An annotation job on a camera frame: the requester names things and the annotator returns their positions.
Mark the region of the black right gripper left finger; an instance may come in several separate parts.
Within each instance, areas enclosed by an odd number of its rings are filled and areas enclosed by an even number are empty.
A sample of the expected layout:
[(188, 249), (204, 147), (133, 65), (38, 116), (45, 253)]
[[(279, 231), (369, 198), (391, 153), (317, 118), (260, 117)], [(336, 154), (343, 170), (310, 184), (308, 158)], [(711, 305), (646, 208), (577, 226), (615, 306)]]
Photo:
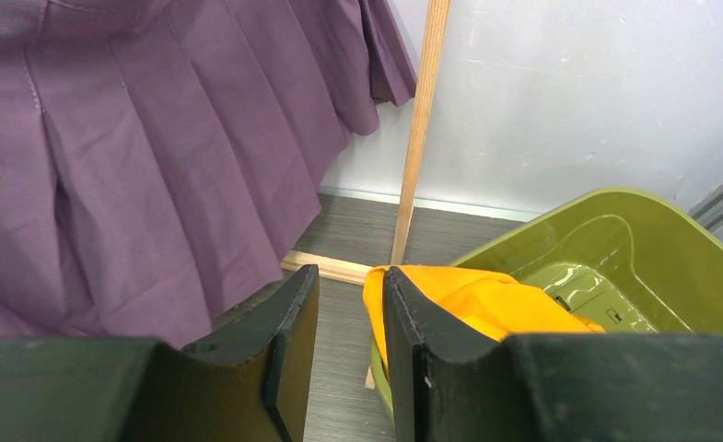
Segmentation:
[(0, 339), (0, 441), (299, 441), (319, 269), (176, 350), (155, 339)]

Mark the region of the yellow skirt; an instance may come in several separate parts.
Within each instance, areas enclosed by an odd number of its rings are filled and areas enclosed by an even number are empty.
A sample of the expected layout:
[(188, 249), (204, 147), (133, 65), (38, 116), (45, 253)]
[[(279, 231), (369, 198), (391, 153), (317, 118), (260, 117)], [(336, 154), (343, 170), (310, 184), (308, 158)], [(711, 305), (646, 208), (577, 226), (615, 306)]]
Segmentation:
[(425, 265), (400, 270), (430, 301), (495, 341), (511, 333), (605, 332), (598, 323), (568, 312), (540, 287), (509, 274)]

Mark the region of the purple skirt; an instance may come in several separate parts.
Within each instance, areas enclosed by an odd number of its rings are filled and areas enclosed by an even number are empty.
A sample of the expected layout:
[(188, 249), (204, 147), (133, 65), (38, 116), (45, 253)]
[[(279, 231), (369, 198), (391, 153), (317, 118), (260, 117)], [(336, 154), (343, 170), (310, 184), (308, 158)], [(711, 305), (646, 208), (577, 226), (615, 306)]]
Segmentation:
[(414, 88), (385, 1), (0, 1), (0, 337), (209, 334)]

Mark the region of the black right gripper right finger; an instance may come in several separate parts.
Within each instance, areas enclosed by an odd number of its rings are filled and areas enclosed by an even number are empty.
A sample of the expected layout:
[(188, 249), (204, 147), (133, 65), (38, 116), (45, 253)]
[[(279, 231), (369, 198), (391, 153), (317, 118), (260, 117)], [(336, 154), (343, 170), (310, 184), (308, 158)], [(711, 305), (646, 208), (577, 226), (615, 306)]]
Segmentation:
[(383, 279), (400, 441), (723, 441), (723, 336), (483, 336)]

